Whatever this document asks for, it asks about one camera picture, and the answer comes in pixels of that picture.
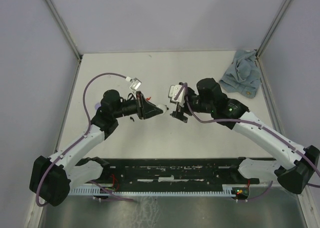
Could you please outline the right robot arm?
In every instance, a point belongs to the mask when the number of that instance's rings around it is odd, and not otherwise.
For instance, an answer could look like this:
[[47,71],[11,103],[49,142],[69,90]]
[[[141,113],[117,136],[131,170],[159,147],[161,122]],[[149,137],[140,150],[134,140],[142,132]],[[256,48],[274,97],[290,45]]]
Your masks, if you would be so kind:
[[198,81],[196,88],[195,92],[187,83],[170,86],[168,97],[171,103],[176,104],[172,117],[186,123],[188,115],[210,114],[211,120],[197,118],[197,121],[225,126],[253,141],[273,158],[245,158],[229,171],[229,177],[234,183],[242,183],[252,178],[277,181],[287,191],[301,194],[313,174],[319,174],[318,148],[313,145],[304,147],[273,130],[246,105],[223,93],[219,83],[213,78]]

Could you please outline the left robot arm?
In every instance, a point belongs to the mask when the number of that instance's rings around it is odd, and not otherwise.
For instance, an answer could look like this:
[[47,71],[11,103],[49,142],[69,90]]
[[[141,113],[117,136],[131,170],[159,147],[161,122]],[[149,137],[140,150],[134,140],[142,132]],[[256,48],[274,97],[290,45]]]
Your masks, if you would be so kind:
[[137,115],[140,120],[146,120],[164,114],[167,109],[165,105],[151,103],[140,91],[132,100],[123,100],[116,90],[106,91],[84,134],[66,149],[48,158],[39,156],[34,161],[29,188],[36,194],[37,205],[44,206],[40,203],[42,198],[45,203],[58,206],[71,190],[89,181],[107,182],[111,171],[106,161],[95,157],[82,165],[78,162],[115,131],[118,118]]

